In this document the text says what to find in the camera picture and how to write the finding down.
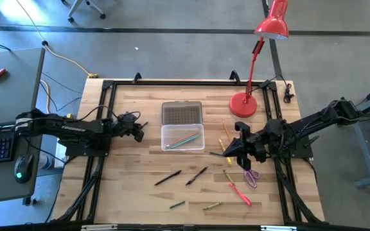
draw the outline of lamp shade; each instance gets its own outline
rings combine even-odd
[[[255,30],[255,35],[268,39],[288,39],[288,26],[284,20],[287,6],[287,0],[274,0],[270,7],[268,17],[258,25]]]

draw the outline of computer mouse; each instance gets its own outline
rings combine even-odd
[[[15,163],[15,180],[18,183],[25,183],[32,176],[33,155],[25,154],[17,159]]]

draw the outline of red desk lamp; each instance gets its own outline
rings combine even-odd
[[[231,112],[238,117],[246,118],[253,115],[256,111],[256,100],[251,92],[252,75],[256,57],[263,45],[263,38],[285,40],[289,37],[288,27],[283,19],[287,5],[287,0],[274,0],[268,17],[258,25],[254,32],[255,35],[260,36],[260,40],[256,44],[252,55],[251,71],[246,91],[234,94],[229,102]]]

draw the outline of wooden table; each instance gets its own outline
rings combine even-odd
[[[78,117],[83,117],[98,106],[101,79],[88,79]],[[295,94],[292,84],[291,93]],[[290,104],[283,102],[285,84],[277,81],[282,116],[288,122],[301,118],[297,99]],[[274,163],[268,160],[260,164],[252,159],[252,168],[261,173],[258,187],[252,189],[244,179],[242,168],[236,164],[228,166],[224,158],[214,157],[210,151],[220,151],[218,139],[229,144],[222,121],[225,121],[231,136],[238,137],[234,123],[243,121],[251,126],[251,131],[262,129],[267,122],[262,91],[253,96],[258,101],[256,113],[240,119],[229,111],[229,99],[244,87],[206,86],[118,86],[114,112],[118,115],[126,111],[139,110],[142,116],[139,123],[149,122],[143,128],[145,133],[141,143],[132,136],[112,140],[110,155],[103,168],[95,223],[147,223],[147,224],[207,224],[207,225],[260,225],[282,224],[281,204]],[[163,151],[161,150],[161,104],[167,101],[201,101],[204,118],[205,150],[202,151]],[[92,113],[86,120],[95,119]],[[81,191],[86,157],[77,157],[64,169],[60,190],[55,204],[53,218],[61,216]],[[208,170],[193,184],[185,183],[203,167]],[[311,167],[303,160],[293,159],[297,192],[307,206],[323,220],[319,193]],[[154,186],[160,179],[182,170],[182,173],[165,183]],[[252,202],[248,207],[229,187],[223,174],[226,170],[237,188]],[[169,206],[186,200],[170,210]],[[88,197],[85,213],[89,210]],[[222,201],[223,204],[207,211],[202,208]],[[292,201],[288,198],[290,214],[293,217]]]

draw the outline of scissors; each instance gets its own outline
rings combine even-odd
[[[254,171],[252,169],[248,171],[243,172],[243,177],[245,178],[245,181],[249,184],[249,186],[256,188],[256,180],[260,178],[260,173],[257,171]]]

